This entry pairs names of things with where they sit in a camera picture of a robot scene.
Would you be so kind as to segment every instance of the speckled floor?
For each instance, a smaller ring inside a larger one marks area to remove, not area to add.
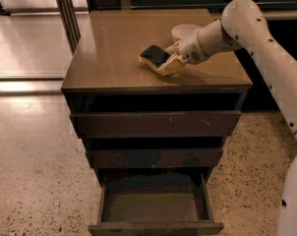
[[[0,236],[89,235],[100,188],[62,95],[0,97]],[[208,180],[219,236],[274,235],[297,143],[279,112],[246,112]]]

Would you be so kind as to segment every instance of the cabinet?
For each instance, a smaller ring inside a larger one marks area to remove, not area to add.
[[[251,81],[236,56],[163,78],[138,61],[172,44],[207,10],[93,11],[62,85],[102,189],[92,235],[218,234],[206,182],[240,117]]]

